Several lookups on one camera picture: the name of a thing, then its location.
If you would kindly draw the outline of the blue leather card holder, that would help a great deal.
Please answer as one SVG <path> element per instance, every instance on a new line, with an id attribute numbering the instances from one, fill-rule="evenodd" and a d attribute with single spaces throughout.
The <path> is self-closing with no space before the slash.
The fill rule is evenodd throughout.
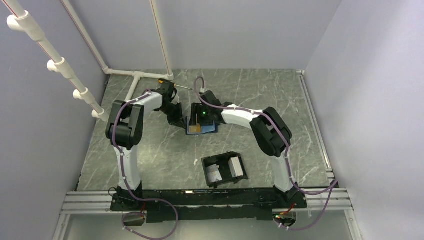
<path id="1" fill-rule="evenodd" d="M 186 123 L 187 123 L 187 129 L 185 130 L 185 134 L 188 136 L 214 134 L 214 133 L 217 133 L 219 130 L 218 125 L 212 120 L 211 123 L 200 124 L 202 127 L 202 132 L 200 134 L 189 134 L 188 128 L 189 128 L 189 125 L 191 125 L 191 118 L 190 119 L 186 118 Z"/>

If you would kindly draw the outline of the black plastic card tray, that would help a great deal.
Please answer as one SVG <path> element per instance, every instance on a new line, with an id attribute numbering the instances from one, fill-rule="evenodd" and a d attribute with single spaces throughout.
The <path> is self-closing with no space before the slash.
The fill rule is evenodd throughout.
<path id="1" fill-rule="evenodd" d="M 229 166 L 229 160 L 230 160 L 230 158 L 233 158 L 233 157 L 238 157 L 240 159 L 241 166 L 242 166 L 243 173 L 244 173 L 243 176 L 232 177 L 232 174 L 231 174 L 231 171 L 230 171 L 230 166 Z M 246 171 L 244 163 L 243 163 L 242 155 L 238 152 L 229 151 L 229 152 L 218 154 L 218 155 L 204 157 L 204 158 L 201 159 L 201 163 L 202 163 L 202 168 L 203 168 L 203 172 L 204 172 L 204 176 L 205 176 L 206 185 L 209 188 L 216 189 L 218 186 L 221 186 L 221 185 L 225 185 L 225 184 L 229 184 L 229 183 L 237 184 L 241 180 L 248 180 L 249 179 L 247 171 Z M 212 183 L 208 181 L 206 168 L 211 166 L 211 165 L 218 165 L 219 172 L 222 176 L 221 181 L 212 182 Z"/>

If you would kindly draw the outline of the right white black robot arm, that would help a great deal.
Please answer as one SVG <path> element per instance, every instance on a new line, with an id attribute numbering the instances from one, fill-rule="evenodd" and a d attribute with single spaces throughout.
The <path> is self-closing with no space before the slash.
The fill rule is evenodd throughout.
<path id="1" fill-rule="evenodd" d="M 212 91 L 199 95 L 200 102 L 191 105 L 188 131 L 194 134 L 203 132 L 203 128 L 228 124 L 247 128 L 252 131 L 260 150 L 272 158 L 276 203 L 287 208 L 295 201 L 291 191 L 296 180 L 291 173 L 288 160 L 292 132 L 273 107 L 255 110 L 235 105 L 222 104 Z"/>

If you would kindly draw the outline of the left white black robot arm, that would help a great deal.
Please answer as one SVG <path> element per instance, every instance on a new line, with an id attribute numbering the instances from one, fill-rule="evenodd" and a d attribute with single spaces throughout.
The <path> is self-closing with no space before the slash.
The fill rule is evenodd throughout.
<path id="1" fill-rule="evenodd" d="M 144 203 L 137 154 L 143 137 L 144 119 L 151 112 L 162 112 L 171 126 L 187 128 L 175 84 L 162 80 L 157 89 L 146 89 L 139 97 L 116 100 L 105 130 L 118 160 L 117 194 L 124 198 L 124 204 L 131 210 L 139 209 Z"/>

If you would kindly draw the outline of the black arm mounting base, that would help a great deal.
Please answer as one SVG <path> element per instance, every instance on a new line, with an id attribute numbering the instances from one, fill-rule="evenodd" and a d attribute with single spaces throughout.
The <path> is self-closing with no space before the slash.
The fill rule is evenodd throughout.
<path id="1" fill-rule="evenodd" d="M 147 223 L 165 221 L 255 219 L 270 221 L 279 209 L 305 209 L 303 193 L 292 189 L 283 193 L 275 187 L 235 189 L 143 190 L 144 203 L 134 198 L 112 195 L 112 212 L 146 214 Z"/>

